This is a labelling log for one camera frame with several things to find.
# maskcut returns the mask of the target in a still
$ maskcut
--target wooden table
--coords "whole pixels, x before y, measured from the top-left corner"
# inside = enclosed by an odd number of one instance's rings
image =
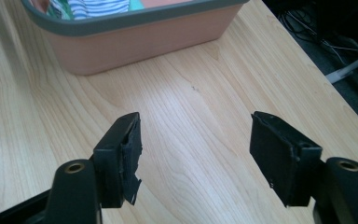
[[[216,41],[89,77],[62,70],[20,1],[0,1],[0,211],[139,111],[138,200],[104,223],[312,223],[313,202],[284,208],[249,153],[256,110],[323,146],[324,161],[358,161],[358,116],[261,0]]]

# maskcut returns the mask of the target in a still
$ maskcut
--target dark floor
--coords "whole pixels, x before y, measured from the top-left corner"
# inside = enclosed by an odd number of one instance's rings
[[[335,33],[321,43],[317,39],[314,10],[315,5],[310,3],[300,10],[272,11],[319,69],[328,75],[358,59],[358,41]],[[358,68],[333,85],[358,114]]]

